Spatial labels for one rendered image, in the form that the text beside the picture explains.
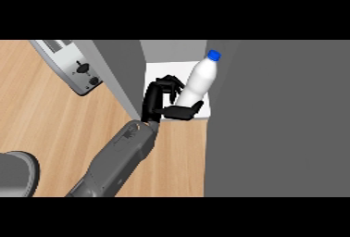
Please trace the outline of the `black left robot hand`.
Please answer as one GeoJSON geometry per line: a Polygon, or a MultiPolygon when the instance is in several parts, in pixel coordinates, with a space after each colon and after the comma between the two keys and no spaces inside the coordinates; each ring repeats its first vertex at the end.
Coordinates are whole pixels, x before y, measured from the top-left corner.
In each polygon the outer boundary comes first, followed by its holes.
{"type": "Polygon", "coordinates": [[[142,101],[142,122],[159,122],[161,118],[192,120],[204,101],[198,100],[190,106],[177,106],[176,97],[184,92],[184,84],[176,76],[165,75],[149,83],[142,101]],[[162,106],[162,95],[170,95],[170,106],[162,106]]]}

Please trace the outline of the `white bottle with blue cap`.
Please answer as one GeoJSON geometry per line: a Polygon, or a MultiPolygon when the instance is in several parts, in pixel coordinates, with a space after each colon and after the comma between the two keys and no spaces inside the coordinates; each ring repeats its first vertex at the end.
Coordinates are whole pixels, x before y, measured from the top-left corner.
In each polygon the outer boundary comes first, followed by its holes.
{"type": "Polygon", "coordinates": [[[220,57],[220,52],[211,50],[207,57],[195,64],[186,86],[174,103],[177,106],[190,107],[202,100],[215,79],[220,57]]]}

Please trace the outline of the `grey cabinet with white shelf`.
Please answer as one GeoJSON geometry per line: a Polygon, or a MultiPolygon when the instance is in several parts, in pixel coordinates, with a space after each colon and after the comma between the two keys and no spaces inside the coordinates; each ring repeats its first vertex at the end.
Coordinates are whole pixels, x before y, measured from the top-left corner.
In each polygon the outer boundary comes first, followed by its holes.
{"type": "Polygon", "coordinates": [[[74,40],[131,119],[140,119],[147,84],[173,75],[186,83],[207,53],[205,40],[74,40]]]}

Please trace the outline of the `dark grey cabinet door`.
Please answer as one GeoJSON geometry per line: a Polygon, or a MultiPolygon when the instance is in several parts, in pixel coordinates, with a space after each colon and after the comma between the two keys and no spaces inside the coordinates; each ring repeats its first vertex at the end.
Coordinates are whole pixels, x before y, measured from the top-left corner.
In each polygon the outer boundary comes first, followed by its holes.
{"type": "Polygon", "coordinates": [[[350,196],[350,41],[243,41],[211,109],[208,196],[350,196]]]}

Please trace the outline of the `grey toaster with black knobs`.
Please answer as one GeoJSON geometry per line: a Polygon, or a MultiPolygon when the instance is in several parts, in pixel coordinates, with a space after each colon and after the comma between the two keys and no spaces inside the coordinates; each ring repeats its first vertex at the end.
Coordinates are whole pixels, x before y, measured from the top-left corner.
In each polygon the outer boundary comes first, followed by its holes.
{"type": "Polygon", "coordinates": [[[82,52],[71,40],[29,40],[38,55],[78,96],[85,96],[102,84],[82,52]]]}

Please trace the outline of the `dark grey round object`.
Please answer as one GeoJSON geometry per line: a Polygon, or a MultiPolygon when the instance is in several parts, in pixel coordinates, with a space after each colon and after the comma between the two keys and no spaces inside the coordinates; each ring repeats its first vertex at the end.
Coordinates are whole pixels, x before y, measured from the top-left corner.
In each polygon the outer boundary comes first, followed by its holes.
{"type": "Polygon", "coordinates": [[[25,151],[0,153],[0,197],[31,197],[40,180],[40,163],[25,151]]]}

